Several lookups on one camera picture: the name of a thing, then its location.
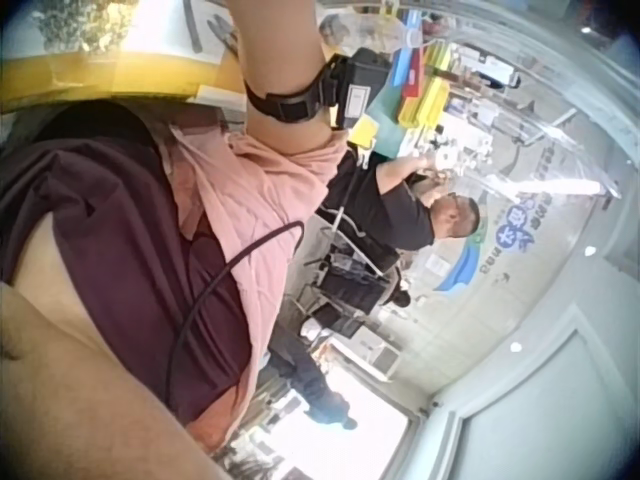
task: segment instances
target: black strap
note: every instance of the black strap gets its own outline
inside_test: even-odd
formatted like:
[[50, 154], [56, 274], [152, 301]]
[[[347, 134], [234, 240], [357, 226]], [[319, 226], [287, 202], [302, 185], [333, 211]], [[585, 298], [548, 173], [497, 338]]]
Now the black strap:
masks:
[[266, 98], [261, 98], [245, 82], [247, 98], [260, 113], [280, 122], [306, 122], [323, 108], [337, 105], [343, 83], [340, 78], [343, 75], [342, 66], [347, 60], [342, 55], [334, 55], [307, 88], [291, 95], [268, 93]]

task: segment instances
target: black t-shirt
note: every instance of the black t-shirt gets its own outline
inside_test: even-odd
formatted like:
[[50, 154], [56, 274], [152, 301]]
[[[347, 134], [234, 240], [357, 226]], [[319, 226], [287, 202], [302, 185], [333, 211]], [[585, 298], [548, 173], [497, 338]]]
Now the black t-shirt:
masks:
[[413, 196], [405, 182], [380, 195], [376, 169], [386, 160], [386, 157], [373, 153], [369, 168], [362, 171], [357, 169], [355, 155], [349, 151], [338, 167], [338, 174], [329, 182], [325, 207], [340, 207], [349, 182], [356, 173], [358, 177], [345, 213], [361, 230], [379, 243], [402, 250], [415, 251], [433, 244], [429, 210]]

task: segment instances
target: pink shirt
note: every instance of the pink shirt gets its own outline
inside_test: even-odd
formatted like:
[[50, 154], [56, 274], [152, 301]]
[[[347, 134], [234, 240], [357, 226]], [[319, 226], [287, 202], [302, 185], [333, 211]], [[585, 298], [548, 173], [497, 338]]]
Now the pink shirt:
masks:
[[[231, 134], [225, 139], [210, 126], [174, 125], [171, 130], [177, 139], [169, 154], [181, 228], [188, 234], [204, 208], [227, 261], [282, 225], [306, 222], [326, 196], [326, 184], [346, 151], [344, 132], [333, 134], [324, 148], [285, 157], [247, 135]], [[195, 196], [190, 188], [193, 182]], [[299, 229], [282, 234], [232, 271], [249, 325], [252, 354], [240, 384], [188, 426], [207, 451], [226, 442], [249, 405], [299, 237]]]

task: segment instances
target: dark purple skirt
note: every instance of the dark purple skirt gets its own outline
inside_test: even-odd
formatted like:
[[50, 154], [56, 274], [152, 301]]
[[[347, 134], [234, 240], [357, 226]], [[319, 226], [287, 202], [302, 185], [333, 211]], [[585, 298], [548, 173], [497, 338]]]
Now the dark purple skirt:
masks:
[[[37, 141], [0, 159], [0, 277], [11, 284], [37, 222], [54, 236], [73, 285], [122, 364], [160, 399], [169, 352], [197, 294], [225, 265], [203, 217], [193, 240], [144, 124], [108, 102], [79, 104]], [[229, 275], [200, 310], [173, 380], [183, 423], [195, 420], [249, 363], [251, 344]]]

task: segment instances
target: white machine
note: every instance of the white machine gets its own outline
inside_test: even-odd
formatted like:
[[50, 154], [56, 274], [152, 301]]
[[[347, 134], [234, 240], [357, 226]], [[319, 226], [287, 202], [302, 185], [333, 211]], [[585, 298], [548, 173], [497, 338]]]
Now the white machine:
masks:
[[364, 325], [351, 338], [334, 334], [329, 342], [336, 350], [381, 382], [390, 381], [400, 363], [401, 352]]

